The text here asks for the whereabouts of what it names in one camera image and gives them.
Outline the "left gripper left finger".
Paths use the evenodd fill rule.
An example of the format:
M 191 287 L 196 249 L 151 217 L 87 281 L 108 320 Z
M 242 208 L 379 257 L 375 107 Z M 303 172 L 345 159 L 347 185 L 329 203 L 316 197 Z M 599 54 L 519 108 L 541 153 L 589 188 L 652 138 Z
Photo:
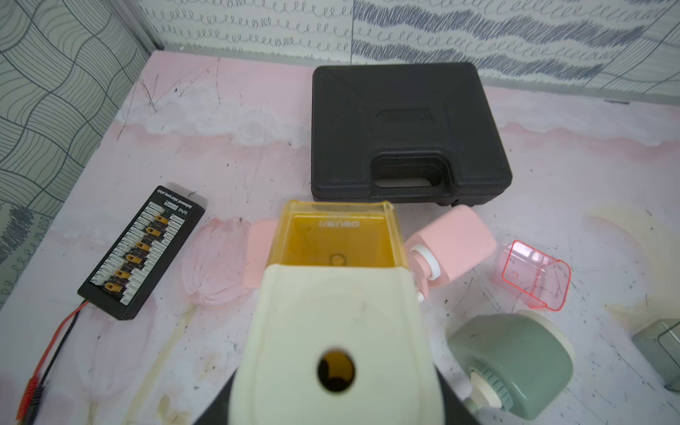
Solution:
M 194 422 L 195 425 L 228 425 L 230 398 L 237 373 L 234 372 L 209 407 Z

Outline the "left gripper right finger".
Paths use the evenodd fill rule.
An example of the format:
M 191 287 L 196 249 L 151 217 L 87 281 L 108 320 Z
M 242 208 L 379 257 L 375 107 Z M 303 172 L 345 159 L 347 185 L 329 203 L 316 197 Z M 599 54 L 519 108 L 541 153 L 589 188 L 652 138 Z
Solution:
M 444 407 L 444 424 L 445 425 L 478 425 L 476 417 L 469 412 L 469 409 L 464 406 L 463 402 L 454 393 L 451 386 L 446 382 L 446 379 L 441 372 L 435 368 L 439 382 L 440 391 L 442 394 Z

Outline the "yellow pencil sharpener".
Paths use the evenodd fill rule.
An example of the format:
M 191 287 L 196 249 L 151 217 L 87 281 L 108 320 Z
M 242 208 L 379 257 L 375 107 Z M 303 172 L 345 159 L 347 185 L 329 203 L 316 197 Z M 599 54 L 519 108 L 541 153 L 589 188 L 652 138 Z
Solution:
M 231 424 L 441 424 L 410 269 L 267 264 Z

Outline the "yellow transparent tray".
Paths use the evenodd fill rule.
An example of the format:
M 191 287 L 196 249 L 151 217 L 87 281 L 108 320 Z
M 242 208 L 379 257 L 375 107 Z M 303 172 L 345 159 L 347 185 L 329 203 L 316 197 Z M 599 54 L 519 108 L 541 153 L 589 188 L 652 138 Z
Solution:
M 269 265 L 409 268 L 394 205 L 290 200 L 283 207 Z

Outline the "green pencil sharpener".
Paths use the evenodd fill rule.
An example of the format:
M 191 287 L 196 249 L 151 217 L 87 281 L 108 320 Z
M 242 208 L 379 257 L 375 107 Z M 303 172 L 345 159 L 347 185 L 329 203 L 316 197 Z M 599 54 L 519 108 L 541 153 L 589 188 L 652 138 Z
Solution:
M 547 318 L 529 310 L 480 315 L 447 340 L 470 380 L 471 414 L 490 408 L 533 421 L 567 389 L 576 351 Z

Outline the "pink transparent tray back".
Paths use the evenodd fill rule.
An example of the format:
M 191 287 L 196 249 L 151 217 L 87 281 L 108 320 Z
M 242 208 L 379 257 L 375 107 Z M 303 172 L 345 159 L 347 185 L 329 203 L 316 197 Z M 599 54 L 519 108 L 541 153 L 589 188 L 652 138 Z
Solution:
M 533 310 L 561 311 L 571 277 L 567 262 L 520 240 L 501 247 L 492 263 L 491 282 Z

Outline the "pink pencil sharpener back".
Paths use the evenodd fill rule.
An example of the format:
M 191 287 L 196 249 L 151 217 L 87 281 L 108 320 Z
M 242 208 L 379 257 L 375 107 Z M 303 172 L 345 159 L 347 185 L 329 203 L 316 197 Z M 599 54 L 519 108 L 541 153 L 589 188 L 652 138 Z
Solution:
M 431 289 L 452 283 L 488 260 L 497 247 L 492 232 L 465 205 L 453 207 L 415 232 L 405 248 L 418 300 L 425 301 Z

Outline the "grey transparent tray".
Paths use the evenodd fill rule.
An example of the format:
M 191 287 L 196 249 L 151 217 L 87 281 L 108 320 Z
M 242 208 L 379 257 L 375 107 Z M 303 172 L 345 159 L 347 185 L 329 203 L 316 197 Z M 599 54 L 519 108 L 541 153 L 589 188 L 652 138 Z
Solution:
M 664 382 L 679 395 L 679 320 L 664 319 L 636 333 L 632 341 Z

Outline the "black charging board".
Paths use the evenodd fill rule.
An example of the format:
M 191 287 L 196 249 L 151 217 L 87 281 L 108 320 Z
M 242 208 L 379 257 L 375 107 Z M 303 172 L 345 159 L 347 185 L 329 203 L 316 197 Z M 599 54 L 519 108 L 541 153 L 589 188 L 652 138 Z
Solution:
M 130 321 L 205 214 L 205 208 L 159 186 L 77 293 L 118 321 Z

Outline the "black plastic tool case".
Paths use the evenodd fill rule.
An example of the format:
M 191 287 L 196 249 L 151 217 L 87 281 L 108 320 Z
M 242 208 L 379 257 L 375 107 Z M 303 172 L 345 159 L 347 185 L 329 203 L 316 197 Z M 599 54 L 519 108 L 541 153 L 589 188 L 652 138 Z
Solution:
M 512 183 L 469 62 L 313 72 L 311 193 L 320 202 L 483 205 Z

